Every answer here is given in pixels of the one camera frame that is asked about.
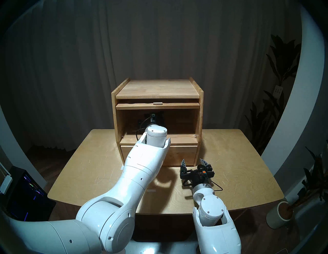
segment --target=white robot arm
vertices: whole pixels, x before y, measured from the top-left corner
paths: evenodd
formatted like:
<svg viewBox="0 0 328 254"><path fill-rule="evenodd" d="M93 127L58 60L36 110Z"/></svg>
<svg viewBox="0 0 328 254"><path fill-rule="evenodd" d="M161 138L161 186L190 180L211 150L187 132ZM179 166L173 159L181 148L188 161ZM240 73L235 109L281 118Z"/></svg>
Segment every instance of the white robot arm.
<svg viewBox="0 0 328 254"><path fill-rule="evenodd" d="M214 176L212 167L204 160L196 170L187 170L181 163L180 178L184 186L193 187L193 199L198 209L193 208L193 219L202 254L240 254L241 243L238 232L223 201L215 196L208 179ZM221 219L222 225L215 224Z"/></svg>
<svg viewBox="0 0 328 254"><path fill-rule="evenodd" d="M26 247L39 253L117 253L130 241L134 216L149 183L157 176L171 139L151 125L128 154L123 172L108 192L86 202L76 220L23 222L5 215Z"/></svg>
<svg viewBox="0 0 328 254"><path fill-rule="evenodd" d="M86 202L77 213L76 219L97 234L102 249L109 253L123 250L130 241L137 206L170 147L171 139L166 139L165 128L150 126L147 132L150 131L162 135L152 137L145 132L128 154L115 186Z"/></svg>

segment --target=floor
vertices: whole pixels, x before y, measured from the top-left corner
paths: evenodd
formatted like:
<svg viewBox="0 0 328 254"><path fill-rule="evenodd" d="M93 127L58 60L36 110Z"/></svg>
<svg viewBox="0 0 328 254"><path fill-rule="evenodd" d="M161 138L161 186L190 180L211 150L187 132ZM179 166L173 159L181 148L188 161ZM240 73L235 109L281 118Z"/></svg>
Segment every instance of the floor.
<svg viewBox="0 0 328 254"><path fill-rule="evenodd" d="M37 146L27 152L29 160L48 181L46 192L49 192L73 153ZM50 221L75 219L79 206L56 202ZM299 243L298 228L294 221L275 230L266 224L266 214L276 204L229 212L239 233L243 254L275 254L283 249L289 253ZM136 215L132 238L136 242L183 241L194 229L191 215Z"/></svg>

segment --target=curtain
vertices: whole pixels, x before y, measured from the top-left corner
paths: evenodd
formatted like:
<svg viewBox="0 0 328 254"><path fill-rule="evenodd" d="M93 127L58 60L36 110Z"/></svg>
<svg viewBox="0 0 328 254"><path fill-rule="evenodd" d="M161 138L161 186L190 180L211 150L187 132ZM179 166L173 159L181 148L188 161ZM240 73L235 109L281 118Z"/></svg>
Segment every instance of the curtain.
<svg viewBox="0 0 328 254"><path fill-rule="evenodd" d="M75 149L113 128L111 91L131 79L187 79L204 90L203 128L247 128L275 77L285 2L44 0L1 42L14 105L34 144Z"/></svg>

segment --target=table surface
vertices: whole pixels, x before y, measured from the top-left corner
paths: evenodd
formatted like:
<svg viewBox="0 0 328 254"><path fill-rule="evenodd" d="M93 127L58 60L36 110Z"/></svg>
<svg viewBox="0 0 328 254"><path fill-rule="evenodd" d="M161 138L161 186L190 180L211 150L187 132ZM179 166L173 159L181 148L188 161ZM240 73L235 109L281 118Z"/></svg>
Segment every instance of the table surface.
<svg viewBox="0 0 328 254"><path fill-rule="evenodd" d="M228 210L263 205L284 197L279 185L248 139L238 129L203 129L199 158L215 172L212 180ZM48 197L82 206L111 189L122 161L112 129L92 130L52 186ZM162 167L146 189L137 213L190 214L195 203L190 186L183 187L179 167Z"/></svg>

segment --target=white cap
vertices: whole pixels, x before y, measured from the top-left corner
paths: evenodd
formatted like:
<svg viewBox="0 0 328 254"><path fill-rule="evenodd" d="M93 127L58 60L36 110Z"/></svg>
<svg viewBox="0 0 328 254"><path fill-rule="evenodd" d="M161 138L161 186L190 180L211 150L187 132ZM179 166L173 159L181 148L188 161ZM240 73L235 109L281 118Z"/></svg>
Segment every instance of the white cap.
<svg viewBox="0 0 328 254"><path fill-rule="evenodd" d="M163 138L167 135L167 129L158 125L150 125L147 128L147 135L155 137L155 138Z"/></svg>
<svg viewBox="0 0 328 254"><path fill-rule="evenodd" d="M224 203L215 195L206 195L200 202L200 210L205 217L215 220L222 216Z"/></svg>

